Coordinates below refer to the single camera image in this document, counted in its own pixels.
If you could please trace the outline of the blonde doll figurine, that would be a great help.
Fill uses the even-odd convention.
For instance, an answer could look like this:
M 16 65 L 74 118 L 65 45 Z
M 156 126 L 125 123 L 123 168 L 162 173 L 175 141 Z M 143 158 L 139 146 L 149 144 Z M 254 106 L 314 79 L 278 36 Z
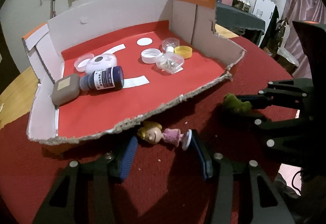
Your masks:
M 163 141 L 166 144 L 181 146 L 186 151 L 192 140 L 192 131 L 182 132 L 180 129 L 163 129 L 159 123 L 145 121 L 138 129 L 137 136 L 149 144 L 156 145 Z

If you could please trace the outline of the dark blue bottle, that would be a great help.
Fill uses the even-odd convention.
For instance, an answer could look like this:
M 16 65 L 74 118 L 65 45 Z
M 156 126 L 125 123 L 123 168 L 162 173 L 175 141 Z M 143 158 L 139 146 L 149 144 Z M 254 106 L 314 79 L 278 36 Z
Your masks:
M 89 90 L 120 90 L 124 86 L 124 74 L 121 66 L 113 66 L 105 70 L 96 70 L 90 75 L 80 78 L 80 89 Z

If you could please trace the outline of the grey square earbud case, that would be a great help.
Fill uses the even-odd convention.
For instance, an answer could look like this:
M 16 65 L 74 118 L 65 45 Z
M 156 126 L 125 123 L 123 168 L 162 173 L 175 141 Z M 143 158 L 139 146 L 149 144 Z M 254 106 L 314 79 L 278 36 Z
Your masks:
M 76 99 L 80 94 L 80 76 L 71 74 L 54 84 L 51 100 L 55 106 L 61 106 Z

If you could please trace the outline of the white round device case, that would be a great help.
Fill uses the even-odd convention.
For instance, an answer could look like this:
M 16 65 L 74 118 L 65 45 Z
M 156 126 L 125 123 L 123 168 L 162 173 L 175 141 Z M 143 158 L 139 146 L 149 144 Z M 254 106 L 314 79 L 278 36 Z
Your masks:
M 90 75 L 97 70 L 105 70 L 118 65 L 114 54 L 101 54 L 87 62 L 85 74 Z

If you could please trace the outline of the white round plastic cap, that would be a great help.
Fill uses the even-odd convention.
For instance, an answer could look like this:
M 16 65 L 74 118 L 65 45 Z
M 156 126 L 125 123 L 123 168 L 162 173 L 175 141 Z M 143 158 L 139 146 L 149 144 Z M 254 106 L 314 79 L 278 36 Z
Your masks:
M 141 60 L 145 64 L 155 64 L 160 56 L 162 52 L 155 48 L 148 48 L 141 52 Z

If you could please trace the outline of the clear square plastic box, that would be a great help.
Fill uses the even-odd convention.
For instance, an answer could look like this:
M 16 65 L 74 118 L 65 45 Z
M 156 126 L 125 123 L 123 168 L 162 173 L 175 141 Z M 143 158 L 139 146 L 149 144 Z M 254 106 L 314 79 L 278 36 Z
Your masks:
M 156 60 L 156 66 L 169 74 L 181 71 L 184 63 L 185 59 L 182 56 L 172 52 L 164 53 Z

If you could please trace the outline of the yellow round cap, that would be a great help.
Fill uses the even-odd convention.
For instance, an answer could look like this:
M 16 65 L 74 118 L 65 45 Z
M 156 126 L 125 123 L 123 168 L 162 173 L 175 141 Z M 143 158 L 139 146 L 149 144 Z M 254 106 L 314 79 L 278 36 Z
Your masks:
M 182 56 L 184 59 L 192 57 L 192 48 L 187 45 L 180 45 L 174 48 L 174 53 Z

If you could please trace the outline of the pink curtain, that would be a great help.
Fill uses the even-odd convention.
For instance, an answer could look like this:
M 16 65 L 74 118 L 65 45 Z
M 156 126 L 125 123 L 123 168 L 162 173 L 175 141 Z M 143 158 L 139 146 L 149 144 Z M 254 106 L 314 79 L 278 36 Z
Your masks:
M 307 20 L 325 24 L 325 5 L 322 0 L 287 0 L 282 17 L 288 19 L 290 25 L 290 35 L 285 43 L 285 49 L 299 62 L 292 75 L 294 78 L 311 78 L 308 57 L 303 52 L 292 22 Z

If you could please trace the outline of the cardboard box with red lining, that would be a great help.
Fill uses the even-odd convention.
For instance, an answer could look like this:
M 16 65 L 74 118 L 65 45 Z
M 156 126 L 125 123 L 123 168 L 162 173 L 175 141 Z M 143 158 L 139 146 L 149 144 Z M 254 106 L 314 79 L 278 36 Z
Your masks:
M 26 34 L 23 44 L 39 81 L 28 139 L 44 145 L 78 144 L 138 125 L 212 86 L 231 79 L 245 49 L 219 36 L 216 0 L 101 0 L 50 19 Z M 141 60 L 175 37 L 193 49 L 182 70 L 169 74 Z M 120 91 L 94 91 L 56 107 L 55 82 L 75 74 L 85 54 L 112 53 L 123 69 Z

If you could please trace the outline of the dark cloth covered side table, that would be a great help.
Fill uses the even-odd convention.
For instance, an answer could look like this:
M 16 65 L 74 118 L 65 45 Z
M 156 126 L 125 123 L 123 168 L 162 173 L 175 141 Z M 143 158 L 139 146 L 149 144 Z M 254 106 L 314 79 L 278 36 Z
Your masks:
M 217 2 L 216 24 L 258 45 L 265 34 L 265 21 L 252 13 Z

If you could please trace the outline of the red table cloth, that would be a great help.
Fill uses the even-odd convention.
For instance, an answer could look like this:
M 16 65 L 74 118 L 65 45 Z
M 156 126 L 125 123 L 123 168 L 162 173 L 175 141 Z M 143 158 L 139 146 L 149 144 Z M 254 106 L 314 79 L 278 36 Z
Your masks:
M 255 94 L 269 81 L 290 78 L 256 45 L 242 37 L 235 41 L 247 52 L 232 68 L 232 81 L 215 85 L 152 120 L 166 127 L 196 129 L 200 136 L 219 140 L 223 132 L 215 108 L 227 93 Z M 56 155 L 27 139 L 27 121 L 24 115 L 1 130 L 1 197 L 19 223 L 32 223 L 54 180 L 70 161 L 94 161 L 108 146 L 103 136 Z M 143 142 L 130 176 L 114 188 L 122 223 L 202 223 L 210 193 L 210 184 L 189 153 L 170 145 L 147 146 Z

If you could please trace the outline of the clear round plastic lid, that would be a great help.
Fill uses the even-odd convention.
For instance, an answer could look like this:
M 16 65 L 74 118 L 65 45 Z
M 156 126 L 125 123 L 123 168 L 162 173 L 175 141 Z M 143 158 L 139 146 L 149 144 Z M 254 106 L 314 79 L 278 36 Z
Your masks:
M 84 54 L 78 57 L 74 62 L 74 67 L 78 72 L 85 72 L 87 63 L 95 56 L 92 53 Z

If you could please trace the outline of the small clear plastic bottle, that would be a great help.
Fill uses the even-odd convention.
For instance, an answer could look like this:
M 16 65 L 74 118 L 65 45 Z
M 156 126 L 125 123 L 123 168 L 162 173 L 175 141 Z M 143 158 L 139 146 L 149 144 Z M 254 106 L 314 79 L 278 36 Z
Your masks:
M 162 50 L 166 52 L 174 52 L 175 48 L 180 45 L 180 40 L 177 38 L 166 38 L 162 41 Z

